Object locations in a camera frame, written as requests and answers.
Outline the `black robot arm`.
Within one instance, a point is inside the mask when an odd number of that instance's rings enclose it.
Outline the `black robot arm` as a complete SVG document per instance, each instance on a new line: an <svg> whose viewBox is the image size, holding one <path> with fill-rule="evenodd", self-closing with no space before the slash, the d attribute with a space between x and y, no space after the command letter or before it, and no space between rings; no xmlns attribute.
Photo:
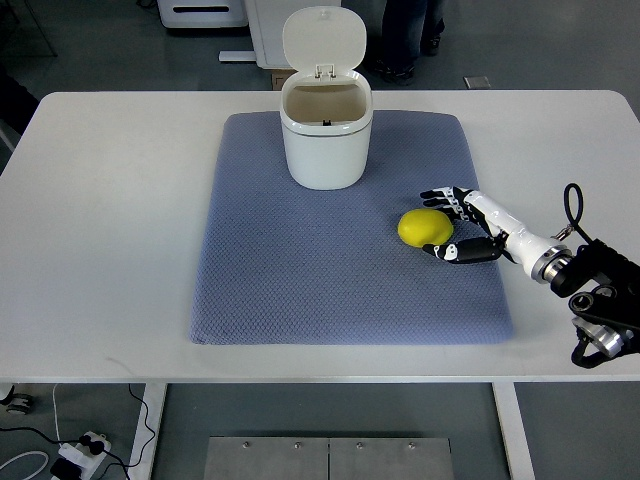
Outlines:
<svg viewBox="0 0 640 480"><path fill-rule="evenodd" d="M579 225L583 194L570 183L563 193L570 232L585 241L574 254L561 254L545 271L551 291L568 300L578 343L574 365L592 369L639 352L639 266L590 237Z"/></svg>

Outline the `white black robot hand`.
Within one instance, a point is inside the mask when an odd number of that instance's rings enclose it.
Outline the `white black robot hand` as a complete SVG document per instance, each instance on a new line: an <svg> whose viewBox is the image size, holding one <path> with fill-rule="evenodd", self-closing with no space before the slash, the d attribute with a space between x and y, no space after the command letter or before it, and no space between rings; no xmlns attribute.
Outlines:
<svg viewBox="0 0 640 480"><path fill-rule="evenodd" d="M555 271L573 258L567 246L532 233L480 191L448 186L427 190L420 197L424 206L445 214L452 223L473 223L484 232L482 237L422 246L426 253L448 263L481 263L504 257L520 265L532 280L549 283Z"/></svg>

